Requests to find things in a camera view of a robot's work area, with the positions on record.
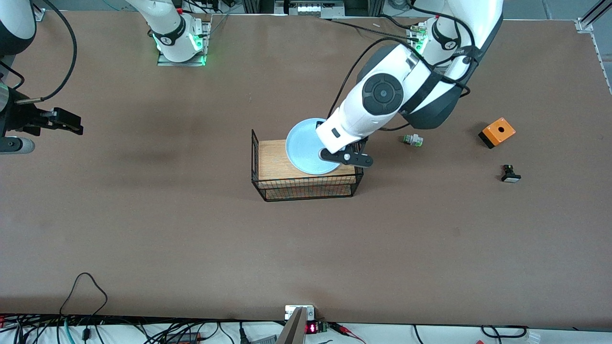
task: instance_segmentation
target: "brown table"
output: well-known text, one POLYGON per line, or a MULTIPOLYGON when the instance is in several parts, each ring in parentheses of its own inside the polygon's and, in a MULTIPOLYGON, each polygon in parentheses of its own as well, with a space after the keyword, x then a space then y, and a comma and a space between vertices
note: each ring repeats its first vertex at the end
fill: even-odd
MULTIPOLYGON (((232 16, 207 66, 178 69, 155 65, 138 13, 66 15, 78 63, 41 106, 85 135, 0 158, 0 312, 55 313, 89 271, 114 315, 270 320, 312 303, 332 321, 612 327, 612 97, 572 22, 504 22, 447 122, 401 132, 423 147, 371 137, 354 198, 265 203, 251 129, 284 139, 324 116, 378 36, 232 16), (517 134, 489 150, 476 135, 502 116, 517 134), (519 183, 499 181, 505 163, 519 183)), ((23 91, 54 89, 70 54, 49 13, 15 63, 23 91)), ((80 283, 66 312, 101 300, 80 283)))

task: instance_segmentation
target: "plate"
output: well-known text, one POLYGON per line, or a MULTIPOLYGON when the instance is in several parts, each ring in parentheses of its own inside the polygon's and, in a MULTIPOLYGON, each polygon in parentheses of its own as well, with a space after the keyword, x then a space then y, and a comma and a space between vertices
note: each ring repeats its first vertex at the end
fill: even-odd
POLYGON ((340 163, 321 160, 319 152, 325 148, 316 134, 316 123, 323 118, 308 118, 296 124, 285 143, 289 161, 298 170, 308 174, 326 174, 335 170, 340 163))

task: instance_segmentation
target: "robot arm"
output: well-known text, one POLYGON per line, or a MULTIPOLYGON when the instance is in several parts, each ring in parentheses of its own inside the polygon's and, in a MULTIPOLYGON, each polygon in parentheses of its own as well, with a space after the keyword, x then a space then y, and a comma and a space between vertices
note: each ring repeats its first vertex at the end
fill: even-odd
POLYGON ((151 27, 157 48, 171 62, 184 62, 204 49, 202 19, 179 14, 170 0, 126 0, 151 27))
MULTIPOLYGON (((172 4, 164 0, 128 2, 145 18, 153 31, 157 48, 168 60, 184 62, 203 50, 200 19, 186 13, 179 14, 172 4)), ((0 0, 0 59, 24 51, 34 40, 35 33, 30 0, 0 0)), ((40 129, 83 134, 79 116, 61 108, 41 110, 30 100, 0 81, 0 154, 27 154, 34 150, 32 140, 6 136, 11 130, 34 136, 40 135, 40 129)))
POLYGON ((446 0, 442 12, 469 26, 473 45, 467 30, 452 19, 432 18, 425 23, 431 37, 425 35, 417 44, 425 47, 422 56, 429 64, 448 60, 443 65, 445 72, 432 70, 402 44, 380 48, 366 63, 346 99, 316 129, 329 151, 322 152, 321 157, 327 160, 329 154, 325 153, 337 153, 368 137, 398 112, 417 129, 442 124, 462 90, 448 80, 469 80, 501 25, 501 10, 502 0, 446 0))

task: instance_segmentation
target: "orange box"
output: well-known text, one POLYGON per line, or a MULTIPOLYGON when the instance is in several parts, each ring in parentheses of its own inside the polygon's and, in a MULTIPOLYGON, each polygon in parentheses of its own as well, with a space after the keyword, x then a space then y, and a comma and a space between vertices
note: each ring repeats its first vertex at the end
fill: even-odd
POLYGON ((502 117, 484 128, 478 134, 478 137, 491 149, 516 134, 516 132, 510 123, 502 117))

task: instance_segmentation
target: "wire basket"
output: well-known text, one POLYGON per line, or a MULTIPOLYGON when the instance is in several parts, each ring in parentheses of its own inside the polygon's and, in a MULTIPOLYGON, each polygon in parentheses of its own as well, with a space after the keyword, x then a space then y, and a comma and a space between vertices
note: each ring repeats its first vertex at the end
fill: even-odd
MULTIPOLYGON (((346 173, 348 169, 344 167, 342 171, 337 172, 339 174, 331 172, 324 176, 260 179, 259 140, 254 130, 251 130, 251 141, 251 182, 266 202, 352 197, 364 176, 363 168, 347 166, 351 168, 350 173, 346 173)), ((353 143, 353 149, 359 148, 359 144, 353 143)), ((292 168, 296 173, 303 174, 295 167, 292 168)))

